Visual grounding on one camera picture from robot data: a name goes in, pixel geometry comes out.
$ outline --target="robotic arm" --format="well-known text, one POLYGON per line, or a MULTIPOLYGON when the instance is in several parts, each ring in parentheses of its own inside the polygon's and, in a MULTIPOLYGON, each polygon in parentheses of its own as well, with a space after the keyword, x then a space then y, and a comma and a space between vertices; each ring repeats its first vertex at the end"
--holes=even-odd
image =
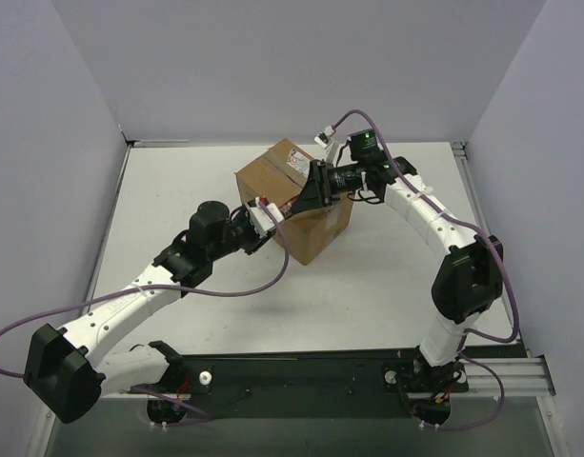
MULTIPOLYGON (((418 349, 407 384, 413 391, 438 392, 453 381, 467 328, 502 293, 502 279, 492 256, 471 230, 447 222, 420 193, 415 194, 399 179, 372 130, 348 139, 353 163, 343 167, 332 164, 337 144, 332 145, 331 137, 322 134, 318 139, 328 151, 327 160, 311 161, 305 187, 281 208, 264 198, 256 198, 232 214, 222 203, 202 204, 189 228, 126 287, 136 289, 134 293, 111 300, 59 329, 45 325, 34 333, 24 380, 62 422, 81 417, 101 395, 138 384, 163 384, 176 369, 181 356, 162 342, 107 355, 140 323, 183 296, 176 285, 195 288, 211 276, 216 260, 240 249, 247 254, 256 252, 275 234, 274 221, 335 205, 346 195, 362 191, 373 192, 376 203, 398 211, 442 259, 432 287, 438 314, 418 349), (151 284, 170 285, 171 289, 148 289, 151 284)), ((444 208, 406 159, 394 160, 419 192, 444 208)), ((502 255, 499 241, 494 237, 491 241, 502 255)), ((198 380, 208 386, 209 370, 201 372, 198 380)))

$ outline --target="tabletop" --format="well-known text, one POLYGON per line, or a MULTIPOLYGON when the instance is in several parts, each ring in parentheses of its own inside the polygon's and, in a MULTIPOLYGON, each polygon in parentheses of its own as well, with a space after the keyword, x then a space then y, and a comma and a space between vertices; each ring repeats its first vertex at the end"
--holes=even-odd
MULTIPOLYGON (((300 145, 322 157, 317 145, 300 145)), ((417 169, 455 216, 474 222, 448 143, 389 144, 417 169)), ((198 205, 239 205, 234 173, 268 146, 135 148, 111 221, 95 296, 119 290, 186 228, 198 205)), ((283 249, 270 242, 254 255, 237 252, 217 261, 201 288, 246 290, 279 271, 283 249)), ((273 288, 244 298, 188 295, 131 332, 113 352, 162 340, 183 354, 412 348, 437 313, 431 286, 439 259, 395 211, 356 203, 345 229, 308 266, 291 259, 273 288)), ((510 321, 500 300, 477 322, 507 336, 510 321)), ((471 345, 489 342, 474 335, 471 345)))

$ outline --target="metal frame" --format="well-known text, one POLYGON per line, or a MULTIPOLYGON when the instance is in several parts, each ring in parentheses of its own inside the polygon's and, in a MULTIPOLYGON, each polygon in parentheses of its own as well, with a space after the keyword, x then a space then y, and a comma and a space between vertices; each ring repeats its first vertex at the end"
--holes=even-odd
MULTIPOLYGON (((101 263, 103 261, 103 254, 105 251, 105 246, 107 244, 108 234, 111 228, 111 221, 113 214, 115 212, 115 207, 117 203, 118 193, 120 191, 122 180, 124 177, 124 172, 126 170, 126 165, 128 163, 129 155, 133 147, 136 148, 148 148, 148 147, 161 147, 161 148, 180 148, 187 147, 189 144, 185 141, 169 142, 163 141, 158 142, 136 142, 134 145, 129 145, 127 148, 124 164, 121 168, 120 175, 118 177, 118 183, 116 187, 116 193, 114 201, 111 206, 110 218, 108 221, 107 228, 104 232, 104 236, 99 249, 99 255, 97 256, 94 270, 91 276, 91 282, 89 289, 87 291, 87 299, 90 299, 94 293, 96 286, 96 281, 98 278, 98 273, 101 268, 101 263)), ((457 142, 452 143, 453 153, 455 160, 459 167, 459 172, 463 180, 464 186, 468 193, 470 199, 470 204, 473 209, 477 223, 488 231, 488 224, 484 213, 479 205, 477 195, 475 193, 475 187, 473 185, 472 176, 467 163, 467 156, 465 154, 465 143, 457 142)), ((536 397, 539 404, 544 426, 550 438, 551 446, 554 455, 566 457, 569 455, 567 445, 565 443, 564 437, 562 435, 562 426, 560 416, 556 410, 553 394, 554 388, 552 385, 552 380, 550 378, 549 372, 547 370, 546 363, 544 359, 541 358, 512 358, 512 359, 502 359, 502 358, 489 358, 489 359, 478 359, 481 362, 486 362, 489 367, 493 368, 497 374, 499 374, 503 380, 504 387, 506 389, 506 395, 509 396, 529 396, 536 397)), ((488 373, 480 373, 482 370, 478 367, 466 366, 468 383, 470 385, 470 392, 459 394, 463 396, 473 396, 473 397, 487 397, 487 396, 498 396, 498 385, 494 379, 488 373)), ((138 395, 129 394, 112 394, 106 398, 129 398, 136 399, 138 395)), ((33 434, 30 439, 30 445, 28 447, 28 456, 42 456, 46 452, 50 434, 52 431, 52 426, 54 424, 54 416, 44 405, 40 407, 38 412, 37 421, 33 430, 33 434)))

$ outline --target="white round knob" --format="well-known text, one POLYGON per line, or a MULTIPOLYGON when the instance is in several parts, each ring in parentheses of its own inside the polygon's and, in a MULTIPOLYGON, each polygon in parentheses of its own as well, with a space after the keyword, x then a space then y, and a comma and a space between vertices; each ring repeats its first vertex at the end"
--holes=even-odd
POLYGON ((198 381, 203 386, 208 386, 209 384, 211 384, 211 379, 212 379, 211 373, 209 373, 208 371, 203 371, 198 375, 198 381))

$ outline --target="gray wall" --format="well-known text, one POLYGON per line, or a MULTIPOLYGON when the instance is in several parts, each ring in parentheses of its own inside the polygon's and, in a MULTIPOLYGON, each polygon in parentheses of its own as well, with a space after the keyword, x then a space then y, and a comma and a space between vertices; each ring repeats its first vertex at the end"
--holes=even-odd
MULTIPOLYGON (((48 0, 0 0, 0 328, 85 293, 125 144, 48 0)), ((29 325, 0 343, 24 367, 29 325)), ((38 401, 0 376, 0 456, 24 455, 38 401)))
POLYGON ((533 354, 584 455, 584 0, 549 0, 469 144, 533 354))
POLYGON ((132 139, 467 140, 544 0, 53 0, 132 139))

